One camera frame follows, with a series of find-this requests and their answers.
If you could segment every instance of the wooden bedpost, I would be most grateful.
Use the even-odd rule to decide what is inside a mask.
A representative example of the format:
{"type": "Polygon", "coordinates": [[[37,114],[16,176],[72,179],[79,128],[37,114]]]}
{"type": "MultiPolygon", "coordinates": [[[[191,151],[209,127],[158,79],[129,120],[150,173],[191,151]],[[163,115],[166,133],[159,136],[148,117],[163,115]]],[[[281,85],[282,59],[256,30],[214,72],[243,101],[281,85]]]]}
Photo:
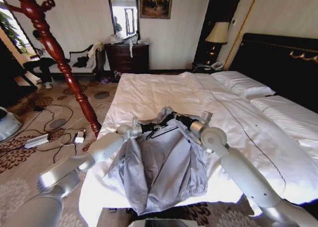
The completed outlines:
{"type": "Polygon", "coordinates": [[[46,11],[55,6],[53,0],[46,0],[40,6],[35,0],[19,0],[21,3],[21,11],[31,19],[33,26],[40,32],[44,46],[51,57],[57,62],[59,70],[64,74],[66,83],[71,91],[75,93],[76,101],[79,103],[84,116],[90,122],[95,135],[101,128],[97,120],[97,116],[90,105],[87,96],[83,94],[80,84],[73,76],[69,64],[65,60],[65,56],[60,44],[56,41],[50,32],[50,26],[45,20],[46,11]]]}

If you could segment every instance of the charger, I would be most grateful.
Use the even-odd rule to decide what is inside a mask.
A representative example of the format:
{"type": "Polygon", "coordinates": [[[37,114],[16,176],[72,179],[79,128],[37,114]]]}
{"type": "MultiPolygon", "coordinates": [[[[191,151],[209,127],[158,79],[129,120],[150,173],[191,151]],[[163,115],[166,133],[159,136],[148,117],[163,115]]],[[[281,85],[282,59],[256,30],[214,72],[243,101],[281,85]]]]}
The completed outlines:
{"type": "Polygon", "coordinates": [[[84,142],[85,139],[85,130],[84,131],[79,131],[76,135],[75,135],[75,140],[74,142],[76,144],[81,144],[84,142]]]}

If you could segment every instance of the lamp shade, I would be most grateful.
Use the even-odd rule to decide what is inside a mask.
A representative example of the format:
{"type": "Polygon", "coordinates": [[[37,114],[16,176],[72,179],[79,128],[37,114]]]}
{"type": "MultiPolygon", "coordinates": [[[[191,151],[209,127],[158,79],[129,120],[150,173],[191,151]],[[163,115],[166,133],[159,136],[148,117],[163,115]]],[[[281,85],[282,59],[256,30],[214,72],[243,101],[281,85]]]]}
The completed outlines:
{"type": "Polygon", "coordinates": [[[205,39],[207,42],[227,43],[229,22],[216,22],[210,35],[205,39]]]}

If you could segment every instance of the shoe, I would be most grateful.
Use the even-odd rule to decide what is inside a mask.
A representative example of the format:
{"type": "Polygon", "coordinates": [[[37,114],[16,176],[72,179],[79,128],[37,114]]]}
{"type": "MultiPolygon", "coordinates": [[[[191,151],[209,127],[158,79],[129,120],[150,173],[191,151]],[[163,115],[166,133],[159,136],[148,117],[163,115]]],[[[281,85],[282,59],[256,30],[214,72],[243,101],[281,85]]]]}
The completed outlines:
{"type": "Polygon", "coordinates": [[[44,85],[45,85],[46,89],[52,89],[53,88],[52,82],[45,82],[44,85]]]}

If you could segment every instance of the floor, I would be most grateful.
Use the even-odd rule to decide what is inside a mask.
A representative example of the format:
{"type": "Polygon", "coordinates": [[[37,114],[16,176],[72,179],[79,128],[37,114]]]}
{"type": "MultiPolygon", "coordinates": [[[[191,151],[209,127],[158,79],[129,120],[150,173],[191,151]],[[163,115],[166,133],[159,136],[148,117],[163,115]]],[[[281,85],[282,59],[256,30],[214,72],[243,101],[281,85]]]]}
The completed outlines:
{"type": "MultiPolygon", "coordinates": [[[[30,74],[27,76],[32,81],[36,80],[35,77],[30,77],[30,74]]],[[[79,81],[84,94],[88,96],[96,111],[99,122],[102,123],[115,95],[117,84],[101,84],[91,77],[79,77],[79,81]]],[[[89,148],[95,141],[87,120],[79,120],[82,117],[80,106],[64,80],[54,81],[54,87],[50,90],[39,84],[34,93],[19,100],[8,110],[20,117],[23,126],[10,139],[0,143],[0,226],[21,204],[42,190],[38,183],[38,176],[42,170],[68,155],[83,153],[82,149],[89,148]],[[71,144],[75,133],[83,129],[86,130],[83,144],[60,145],[71,144]],[[23,148],[28,139],[44,133],[49,133],[48,143],[28,150],[23,148]]],[[[80,189],[85,173],[81,173],[80,178],[81,182],[76,190],[64,198],[64,210],[59,227],[87,226],[78,211],[80,189]]],[[[267,218],[250,218],[248,215],[252,214],[247,199],[242,197],[236,204],[198,203],[141,217],[132,209],[104,209],[98,226],[124,227],[133,220],[146,217],[196,220],[199,225],[207,227],[269,226],[267,218]]]]}

